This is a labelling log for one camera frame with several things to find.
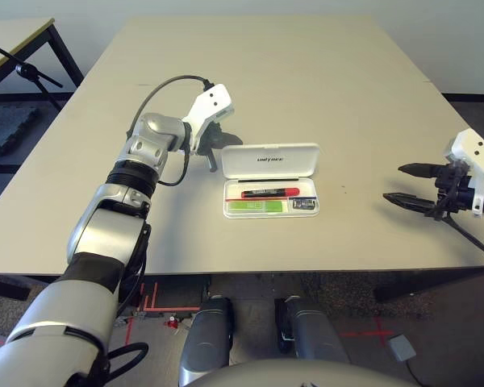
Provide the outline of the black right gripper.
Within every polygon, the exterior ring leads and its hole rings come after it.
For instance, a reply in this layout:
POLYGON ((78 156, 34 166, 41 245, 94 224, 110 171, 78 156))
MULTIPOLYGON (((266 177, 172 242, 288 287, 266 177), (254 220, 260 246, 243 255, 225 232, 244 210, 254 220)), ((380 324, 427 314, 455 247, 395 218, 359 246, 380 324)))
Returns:
POLYGON ((436 202, 418 198, 407 193, 384 193, 382 196, 390 203, 424 214, 425 217, 440 221, 459 210, 470 210, 474 198, 474 189, 468 184, 471 176, 469 166, 463 161, 449 164, 410 163, 401 165, 398 170, 413 177, 435 178, 438 189, 436 202))

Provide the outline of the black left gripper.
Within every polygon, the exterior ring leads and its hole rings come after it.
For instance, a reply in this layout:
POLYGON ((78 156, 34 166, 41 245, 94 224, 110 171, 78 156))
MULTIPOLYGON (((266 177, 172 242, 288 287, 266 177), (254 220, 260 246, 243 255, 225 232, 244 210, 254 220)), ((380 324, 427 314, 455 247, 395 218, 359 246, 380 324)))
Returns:
POLYGON ((243 144, 243 140, 237 135, 222 132, 219 123, 211 122, 207 125, 206 130, 202 133, 198 143, 197 154, 206 157, 209 171, 211 173, 215 173, 218 170, 218 165, 213 153, 213 149, 219 149, 221 145, 226 147, 243 144))

